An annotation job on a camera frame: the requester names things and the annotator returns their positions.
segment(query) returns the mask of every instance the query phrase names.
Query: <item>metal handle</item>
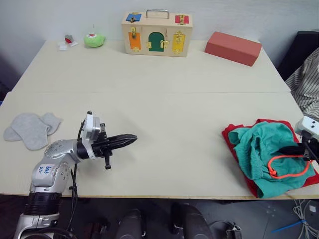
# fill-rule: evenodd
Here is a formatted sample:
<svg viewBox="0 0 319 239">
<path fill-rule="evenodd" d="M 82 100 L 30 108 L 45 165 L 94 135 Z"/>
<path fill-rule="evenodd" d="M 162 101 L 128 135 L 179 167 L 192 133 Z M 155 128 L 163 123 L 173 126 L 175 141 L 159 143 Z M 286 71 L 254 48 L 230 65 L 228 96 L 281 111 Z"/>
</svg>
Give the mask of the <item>metal handle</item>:
<svg viewBox="0 0 319 239">
<path fill-rule="evenodd" d="M 149 11 L 166 12 L 166 13 L 167 13 L 167 18 L 169 19 L 169 11 L 168 11 L 168 10 L 163 10 L 163 9 L 147 9 L 147 10 L 146 10 L 146 18 L 148 18 L 148 12 L 149 12 Z"/>
</svg>

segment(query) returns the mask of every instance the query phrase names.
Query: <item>yellow door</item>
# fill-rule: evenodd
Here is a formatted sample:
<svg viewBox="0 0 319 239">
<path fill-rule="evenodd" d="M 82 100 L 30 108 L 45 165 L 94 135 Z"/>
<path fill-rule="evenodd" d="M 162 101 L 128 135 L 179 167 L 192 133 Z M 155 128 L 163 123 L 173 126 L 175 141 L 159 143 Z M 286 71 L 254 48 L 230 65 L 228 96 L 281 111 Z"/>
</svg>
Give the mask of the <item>yellow door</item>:
<svg viewBox="0 0 319 239">
<path fill-rule="evenodd" d="M 184 49 L 184 42 L 185 42 L 185 34 L 182 34 L 181 31 L 178 31 L 173 36 L 173 52 L 175 54 L 179 54 Z"/>
</svg>

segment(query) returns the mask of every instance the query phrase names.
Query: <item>green door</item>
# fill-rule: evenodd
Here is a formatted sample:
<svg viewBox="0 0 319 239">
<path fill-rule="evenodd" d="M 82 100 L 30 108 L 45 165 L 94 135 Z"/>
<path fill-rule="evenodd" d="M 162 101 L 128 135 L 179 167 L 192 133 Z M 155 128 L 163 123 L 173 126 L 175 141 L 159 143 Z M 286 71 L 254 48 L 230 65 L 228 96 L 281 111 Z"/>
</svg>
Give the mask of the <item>green door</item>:
<svg viewBox="0 0 319 239">
<path fill-rule="evenodd" d="M 163 34 L 159 32 L 152 32 L 149 35 L 149 42 L 151 43 L 151 48 L 149 48 L 149 51 L 164 51 L 164 48 L 160 47 L 160 41 L 164 41 Z"/>
</svg>

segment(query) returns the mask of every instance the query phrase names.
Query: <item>striped cloth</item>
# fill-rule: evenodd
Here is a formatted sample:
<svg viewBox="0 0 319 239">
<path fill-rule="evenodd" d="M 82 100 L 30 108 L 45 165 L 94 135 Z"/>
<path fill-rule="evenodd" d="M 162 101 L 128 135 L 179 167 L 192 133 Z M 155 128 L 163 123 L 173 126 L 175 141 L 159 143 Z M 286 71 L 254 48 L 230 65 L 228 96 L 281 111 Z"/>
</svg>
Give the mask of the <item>striped cloth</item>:
<svg viewBox="0 0 319 239">
<path fill-rule="evenodd" d="M 319 120 L 319 48 L 287 80 L 304 115 Z"/>
</svg>

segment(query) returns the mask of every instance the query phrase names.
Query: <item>white wall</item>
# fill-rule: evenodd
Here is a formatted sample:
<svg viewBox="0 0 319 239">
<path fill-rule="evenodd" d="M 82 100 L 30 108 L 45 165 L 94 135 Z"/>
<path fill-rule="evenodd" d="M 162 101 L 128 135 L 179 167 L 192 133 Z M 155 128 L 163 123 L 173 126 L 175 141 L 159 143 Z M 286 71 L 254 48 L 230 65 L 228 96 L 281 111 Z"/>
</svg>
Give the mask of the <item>white wall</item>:
<svg viewBox="0 0 319 239">
<path fill-rule="evenodd" d="M 259 40 L 275 65 L 298 30 L 319 27 L 318 0 L 0 0 L 0 57 L 21 75 L 45 40 L 89 31 L 122 39 L 124 12 L 147 8 L 192 13 L 193 39 L 222 31 Z M 7 72 L 5 81 L 17 79 Z"/>
</svg>

